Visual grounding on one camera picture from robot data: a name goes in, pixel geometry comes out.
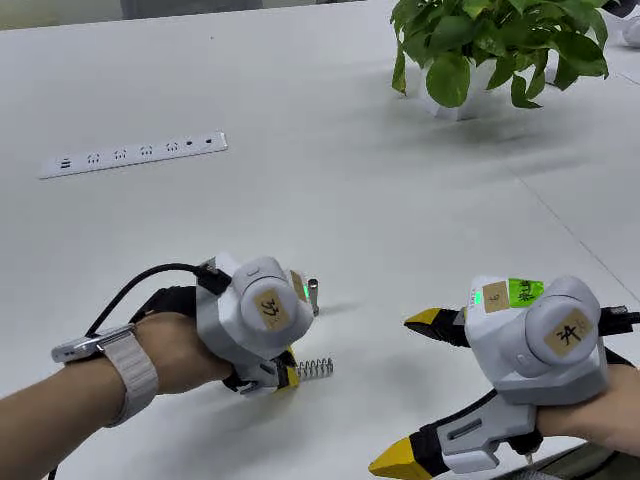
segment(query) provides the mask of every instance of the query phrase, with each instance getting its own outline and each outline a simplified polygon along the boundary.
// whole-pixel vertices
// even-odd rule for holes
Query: electrical socket
[[[40,178],[62,177],[139,163],[158,162],[170,158],[219,152],[227,148],[225,134],[220,131],[156,143],[105,148],[90,153],[66,155],[47,160]]]

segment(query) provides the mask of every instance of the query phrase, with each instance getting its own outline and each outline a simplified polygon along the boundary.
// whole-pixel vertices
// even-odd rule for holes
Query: white watch strap
[[[158,393],[158,374],[132,332],[105,341],[100,347],[122,377],[126,389],[120,413],[107,425],[115,427],[151,403]]]

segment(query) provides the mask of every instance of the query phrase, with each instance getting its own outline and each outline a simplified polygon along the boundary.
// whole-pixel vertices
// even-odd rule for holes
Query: hand
[[[640,456],[640,371],[609,365],[609,388],[587,402],[538,409],[538,429]]]
[[[159,394],[183,393],[231,375],[231,364],[202,343],[193,319],[156,313],[136,325],[136,337],[156,367]]]

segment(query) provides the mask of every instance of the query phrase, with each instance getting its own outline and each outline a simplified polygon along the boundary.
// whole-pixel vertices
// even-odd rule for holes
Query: table surface
[[[370,478],[392,442],[490,388],[470,352],[411,333],[407,316],[459,306],[480,273],[570,273],[603,303],[640,306],[640,88],[616,74],[640,53],[613,45],[606,82],[547,89],[543,109],[503,91],[481,120],[449,123],[390,89],[390,8],[0,34],[0,395],[55,371],[51,347],[139,271],[221,250],[320,279],[323,313],[296,351],[336,367],[293,394],[212,384],[158,398],[86,442],[61,479]],[[51,155],[213,128],[228,151],[37,179]],[[191,281],[149,280],[111,324]],[[636,362],[639,342],[608,340]],[[574,444],[547,440],[540,455]],[[497,471],[468,478],[523,463],[498,453]]]

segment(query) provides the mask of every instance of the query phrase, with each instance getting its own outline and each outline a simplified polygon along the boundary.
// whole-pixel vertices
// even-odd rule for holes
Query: metal spring
[[[300,377],[300,381],[328,377],[333,373],[333,360],[318,358],[317,360],[300,362],[296,365],[296,373]]]

